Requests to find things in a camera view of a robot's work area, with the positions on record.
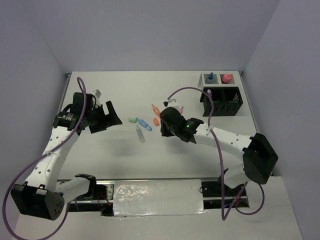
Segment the orange highlighter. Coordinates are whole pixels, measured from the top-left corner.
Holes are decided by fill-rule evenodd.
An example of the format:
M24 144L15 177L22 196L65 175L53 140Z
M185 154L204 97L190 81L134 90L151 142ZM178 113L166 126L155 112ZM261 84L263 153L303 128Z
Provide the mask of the orange highlighter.
M156 116L157 116L158 118L160 118L161 112L160 112L160 110L158 109L158 107L156 107L154 104L152 104L151 106L152 106L153 112L156 114Z

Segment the orange highlighter cap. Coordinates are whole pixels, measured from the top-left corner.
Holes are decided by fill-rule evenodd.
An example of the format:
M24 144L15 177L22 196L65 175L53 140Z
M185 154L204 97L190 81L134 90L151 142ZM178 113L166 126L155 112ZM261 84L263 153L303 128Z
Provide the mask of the orange highlighter cap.
M153 118L153 123L154 123L155 126L159 126L160 125L160 123L159 123L157 118Z

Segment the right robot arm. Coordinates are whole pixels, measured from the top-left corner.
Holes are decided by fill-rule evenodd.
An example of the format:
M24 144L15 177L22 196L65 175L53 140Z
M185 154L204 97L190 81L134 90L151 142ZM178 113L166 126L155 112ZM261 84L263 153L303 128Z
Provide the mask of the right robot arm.
M214 147L240 160L222 171L224 176L220 177L217 190L223 196L230 195L236 187L247 182L265 185L279 159L267 138L260 133L241 135L208 126L197 118L185 119L174 107L165 108L160 113L160 121L163 137L176 136L186 143Z

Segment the purple highlighter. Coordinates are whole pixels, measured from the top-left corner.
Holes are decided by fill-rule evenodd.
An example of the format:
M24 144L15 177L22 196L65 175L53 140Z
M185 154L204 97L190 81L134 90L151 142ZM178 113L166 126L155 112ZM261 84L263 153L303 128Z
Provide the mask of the purple highlighter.
M212 91L210 89L207 90L207 94L208 94L209 98L212 99Z

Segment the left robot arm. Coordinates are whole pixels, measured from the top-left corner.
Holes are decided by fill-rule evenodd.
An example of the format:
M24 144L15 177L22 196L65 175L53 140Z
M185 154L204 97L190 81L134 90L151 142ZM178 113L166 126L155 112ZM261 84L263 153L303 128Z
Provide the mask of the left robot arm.
M49 142L23 184L14 184L10 190L22 215L56 220L66 204L79 196L91 200L97 196L96 177L79 173L71 180L57 184L66 158L81 132L89 128L91 134L121 125L111 101L106 102L108 114L100 103L101 92L76 92L72 103L59 112L53 122Z

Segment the pink cap glue bottle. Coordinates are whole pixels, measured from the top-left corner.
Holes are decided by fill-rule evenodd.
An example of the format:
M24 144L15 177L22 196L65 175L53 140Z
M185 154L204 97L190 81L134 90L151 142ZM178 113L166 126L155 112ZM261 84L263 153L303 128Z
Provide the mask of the pink cap glue bottle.
M229 84L232 80L232 75L231 74L224 74L222 77L222 82L224 84Z

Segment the blue cap clear bottle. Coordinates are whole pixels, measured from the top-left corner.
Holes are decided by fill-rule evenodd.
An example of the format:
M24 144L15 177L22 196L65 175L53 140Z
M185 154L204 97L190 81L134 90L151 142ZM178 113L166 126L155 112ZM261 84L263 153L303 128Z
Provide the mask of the blue cap clear bottle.
M207 77L207 82L208 82L209 84L211 84L211 83L213 82L213 78L214 78L214 73L211 72L211 73L209 74L209 76Z

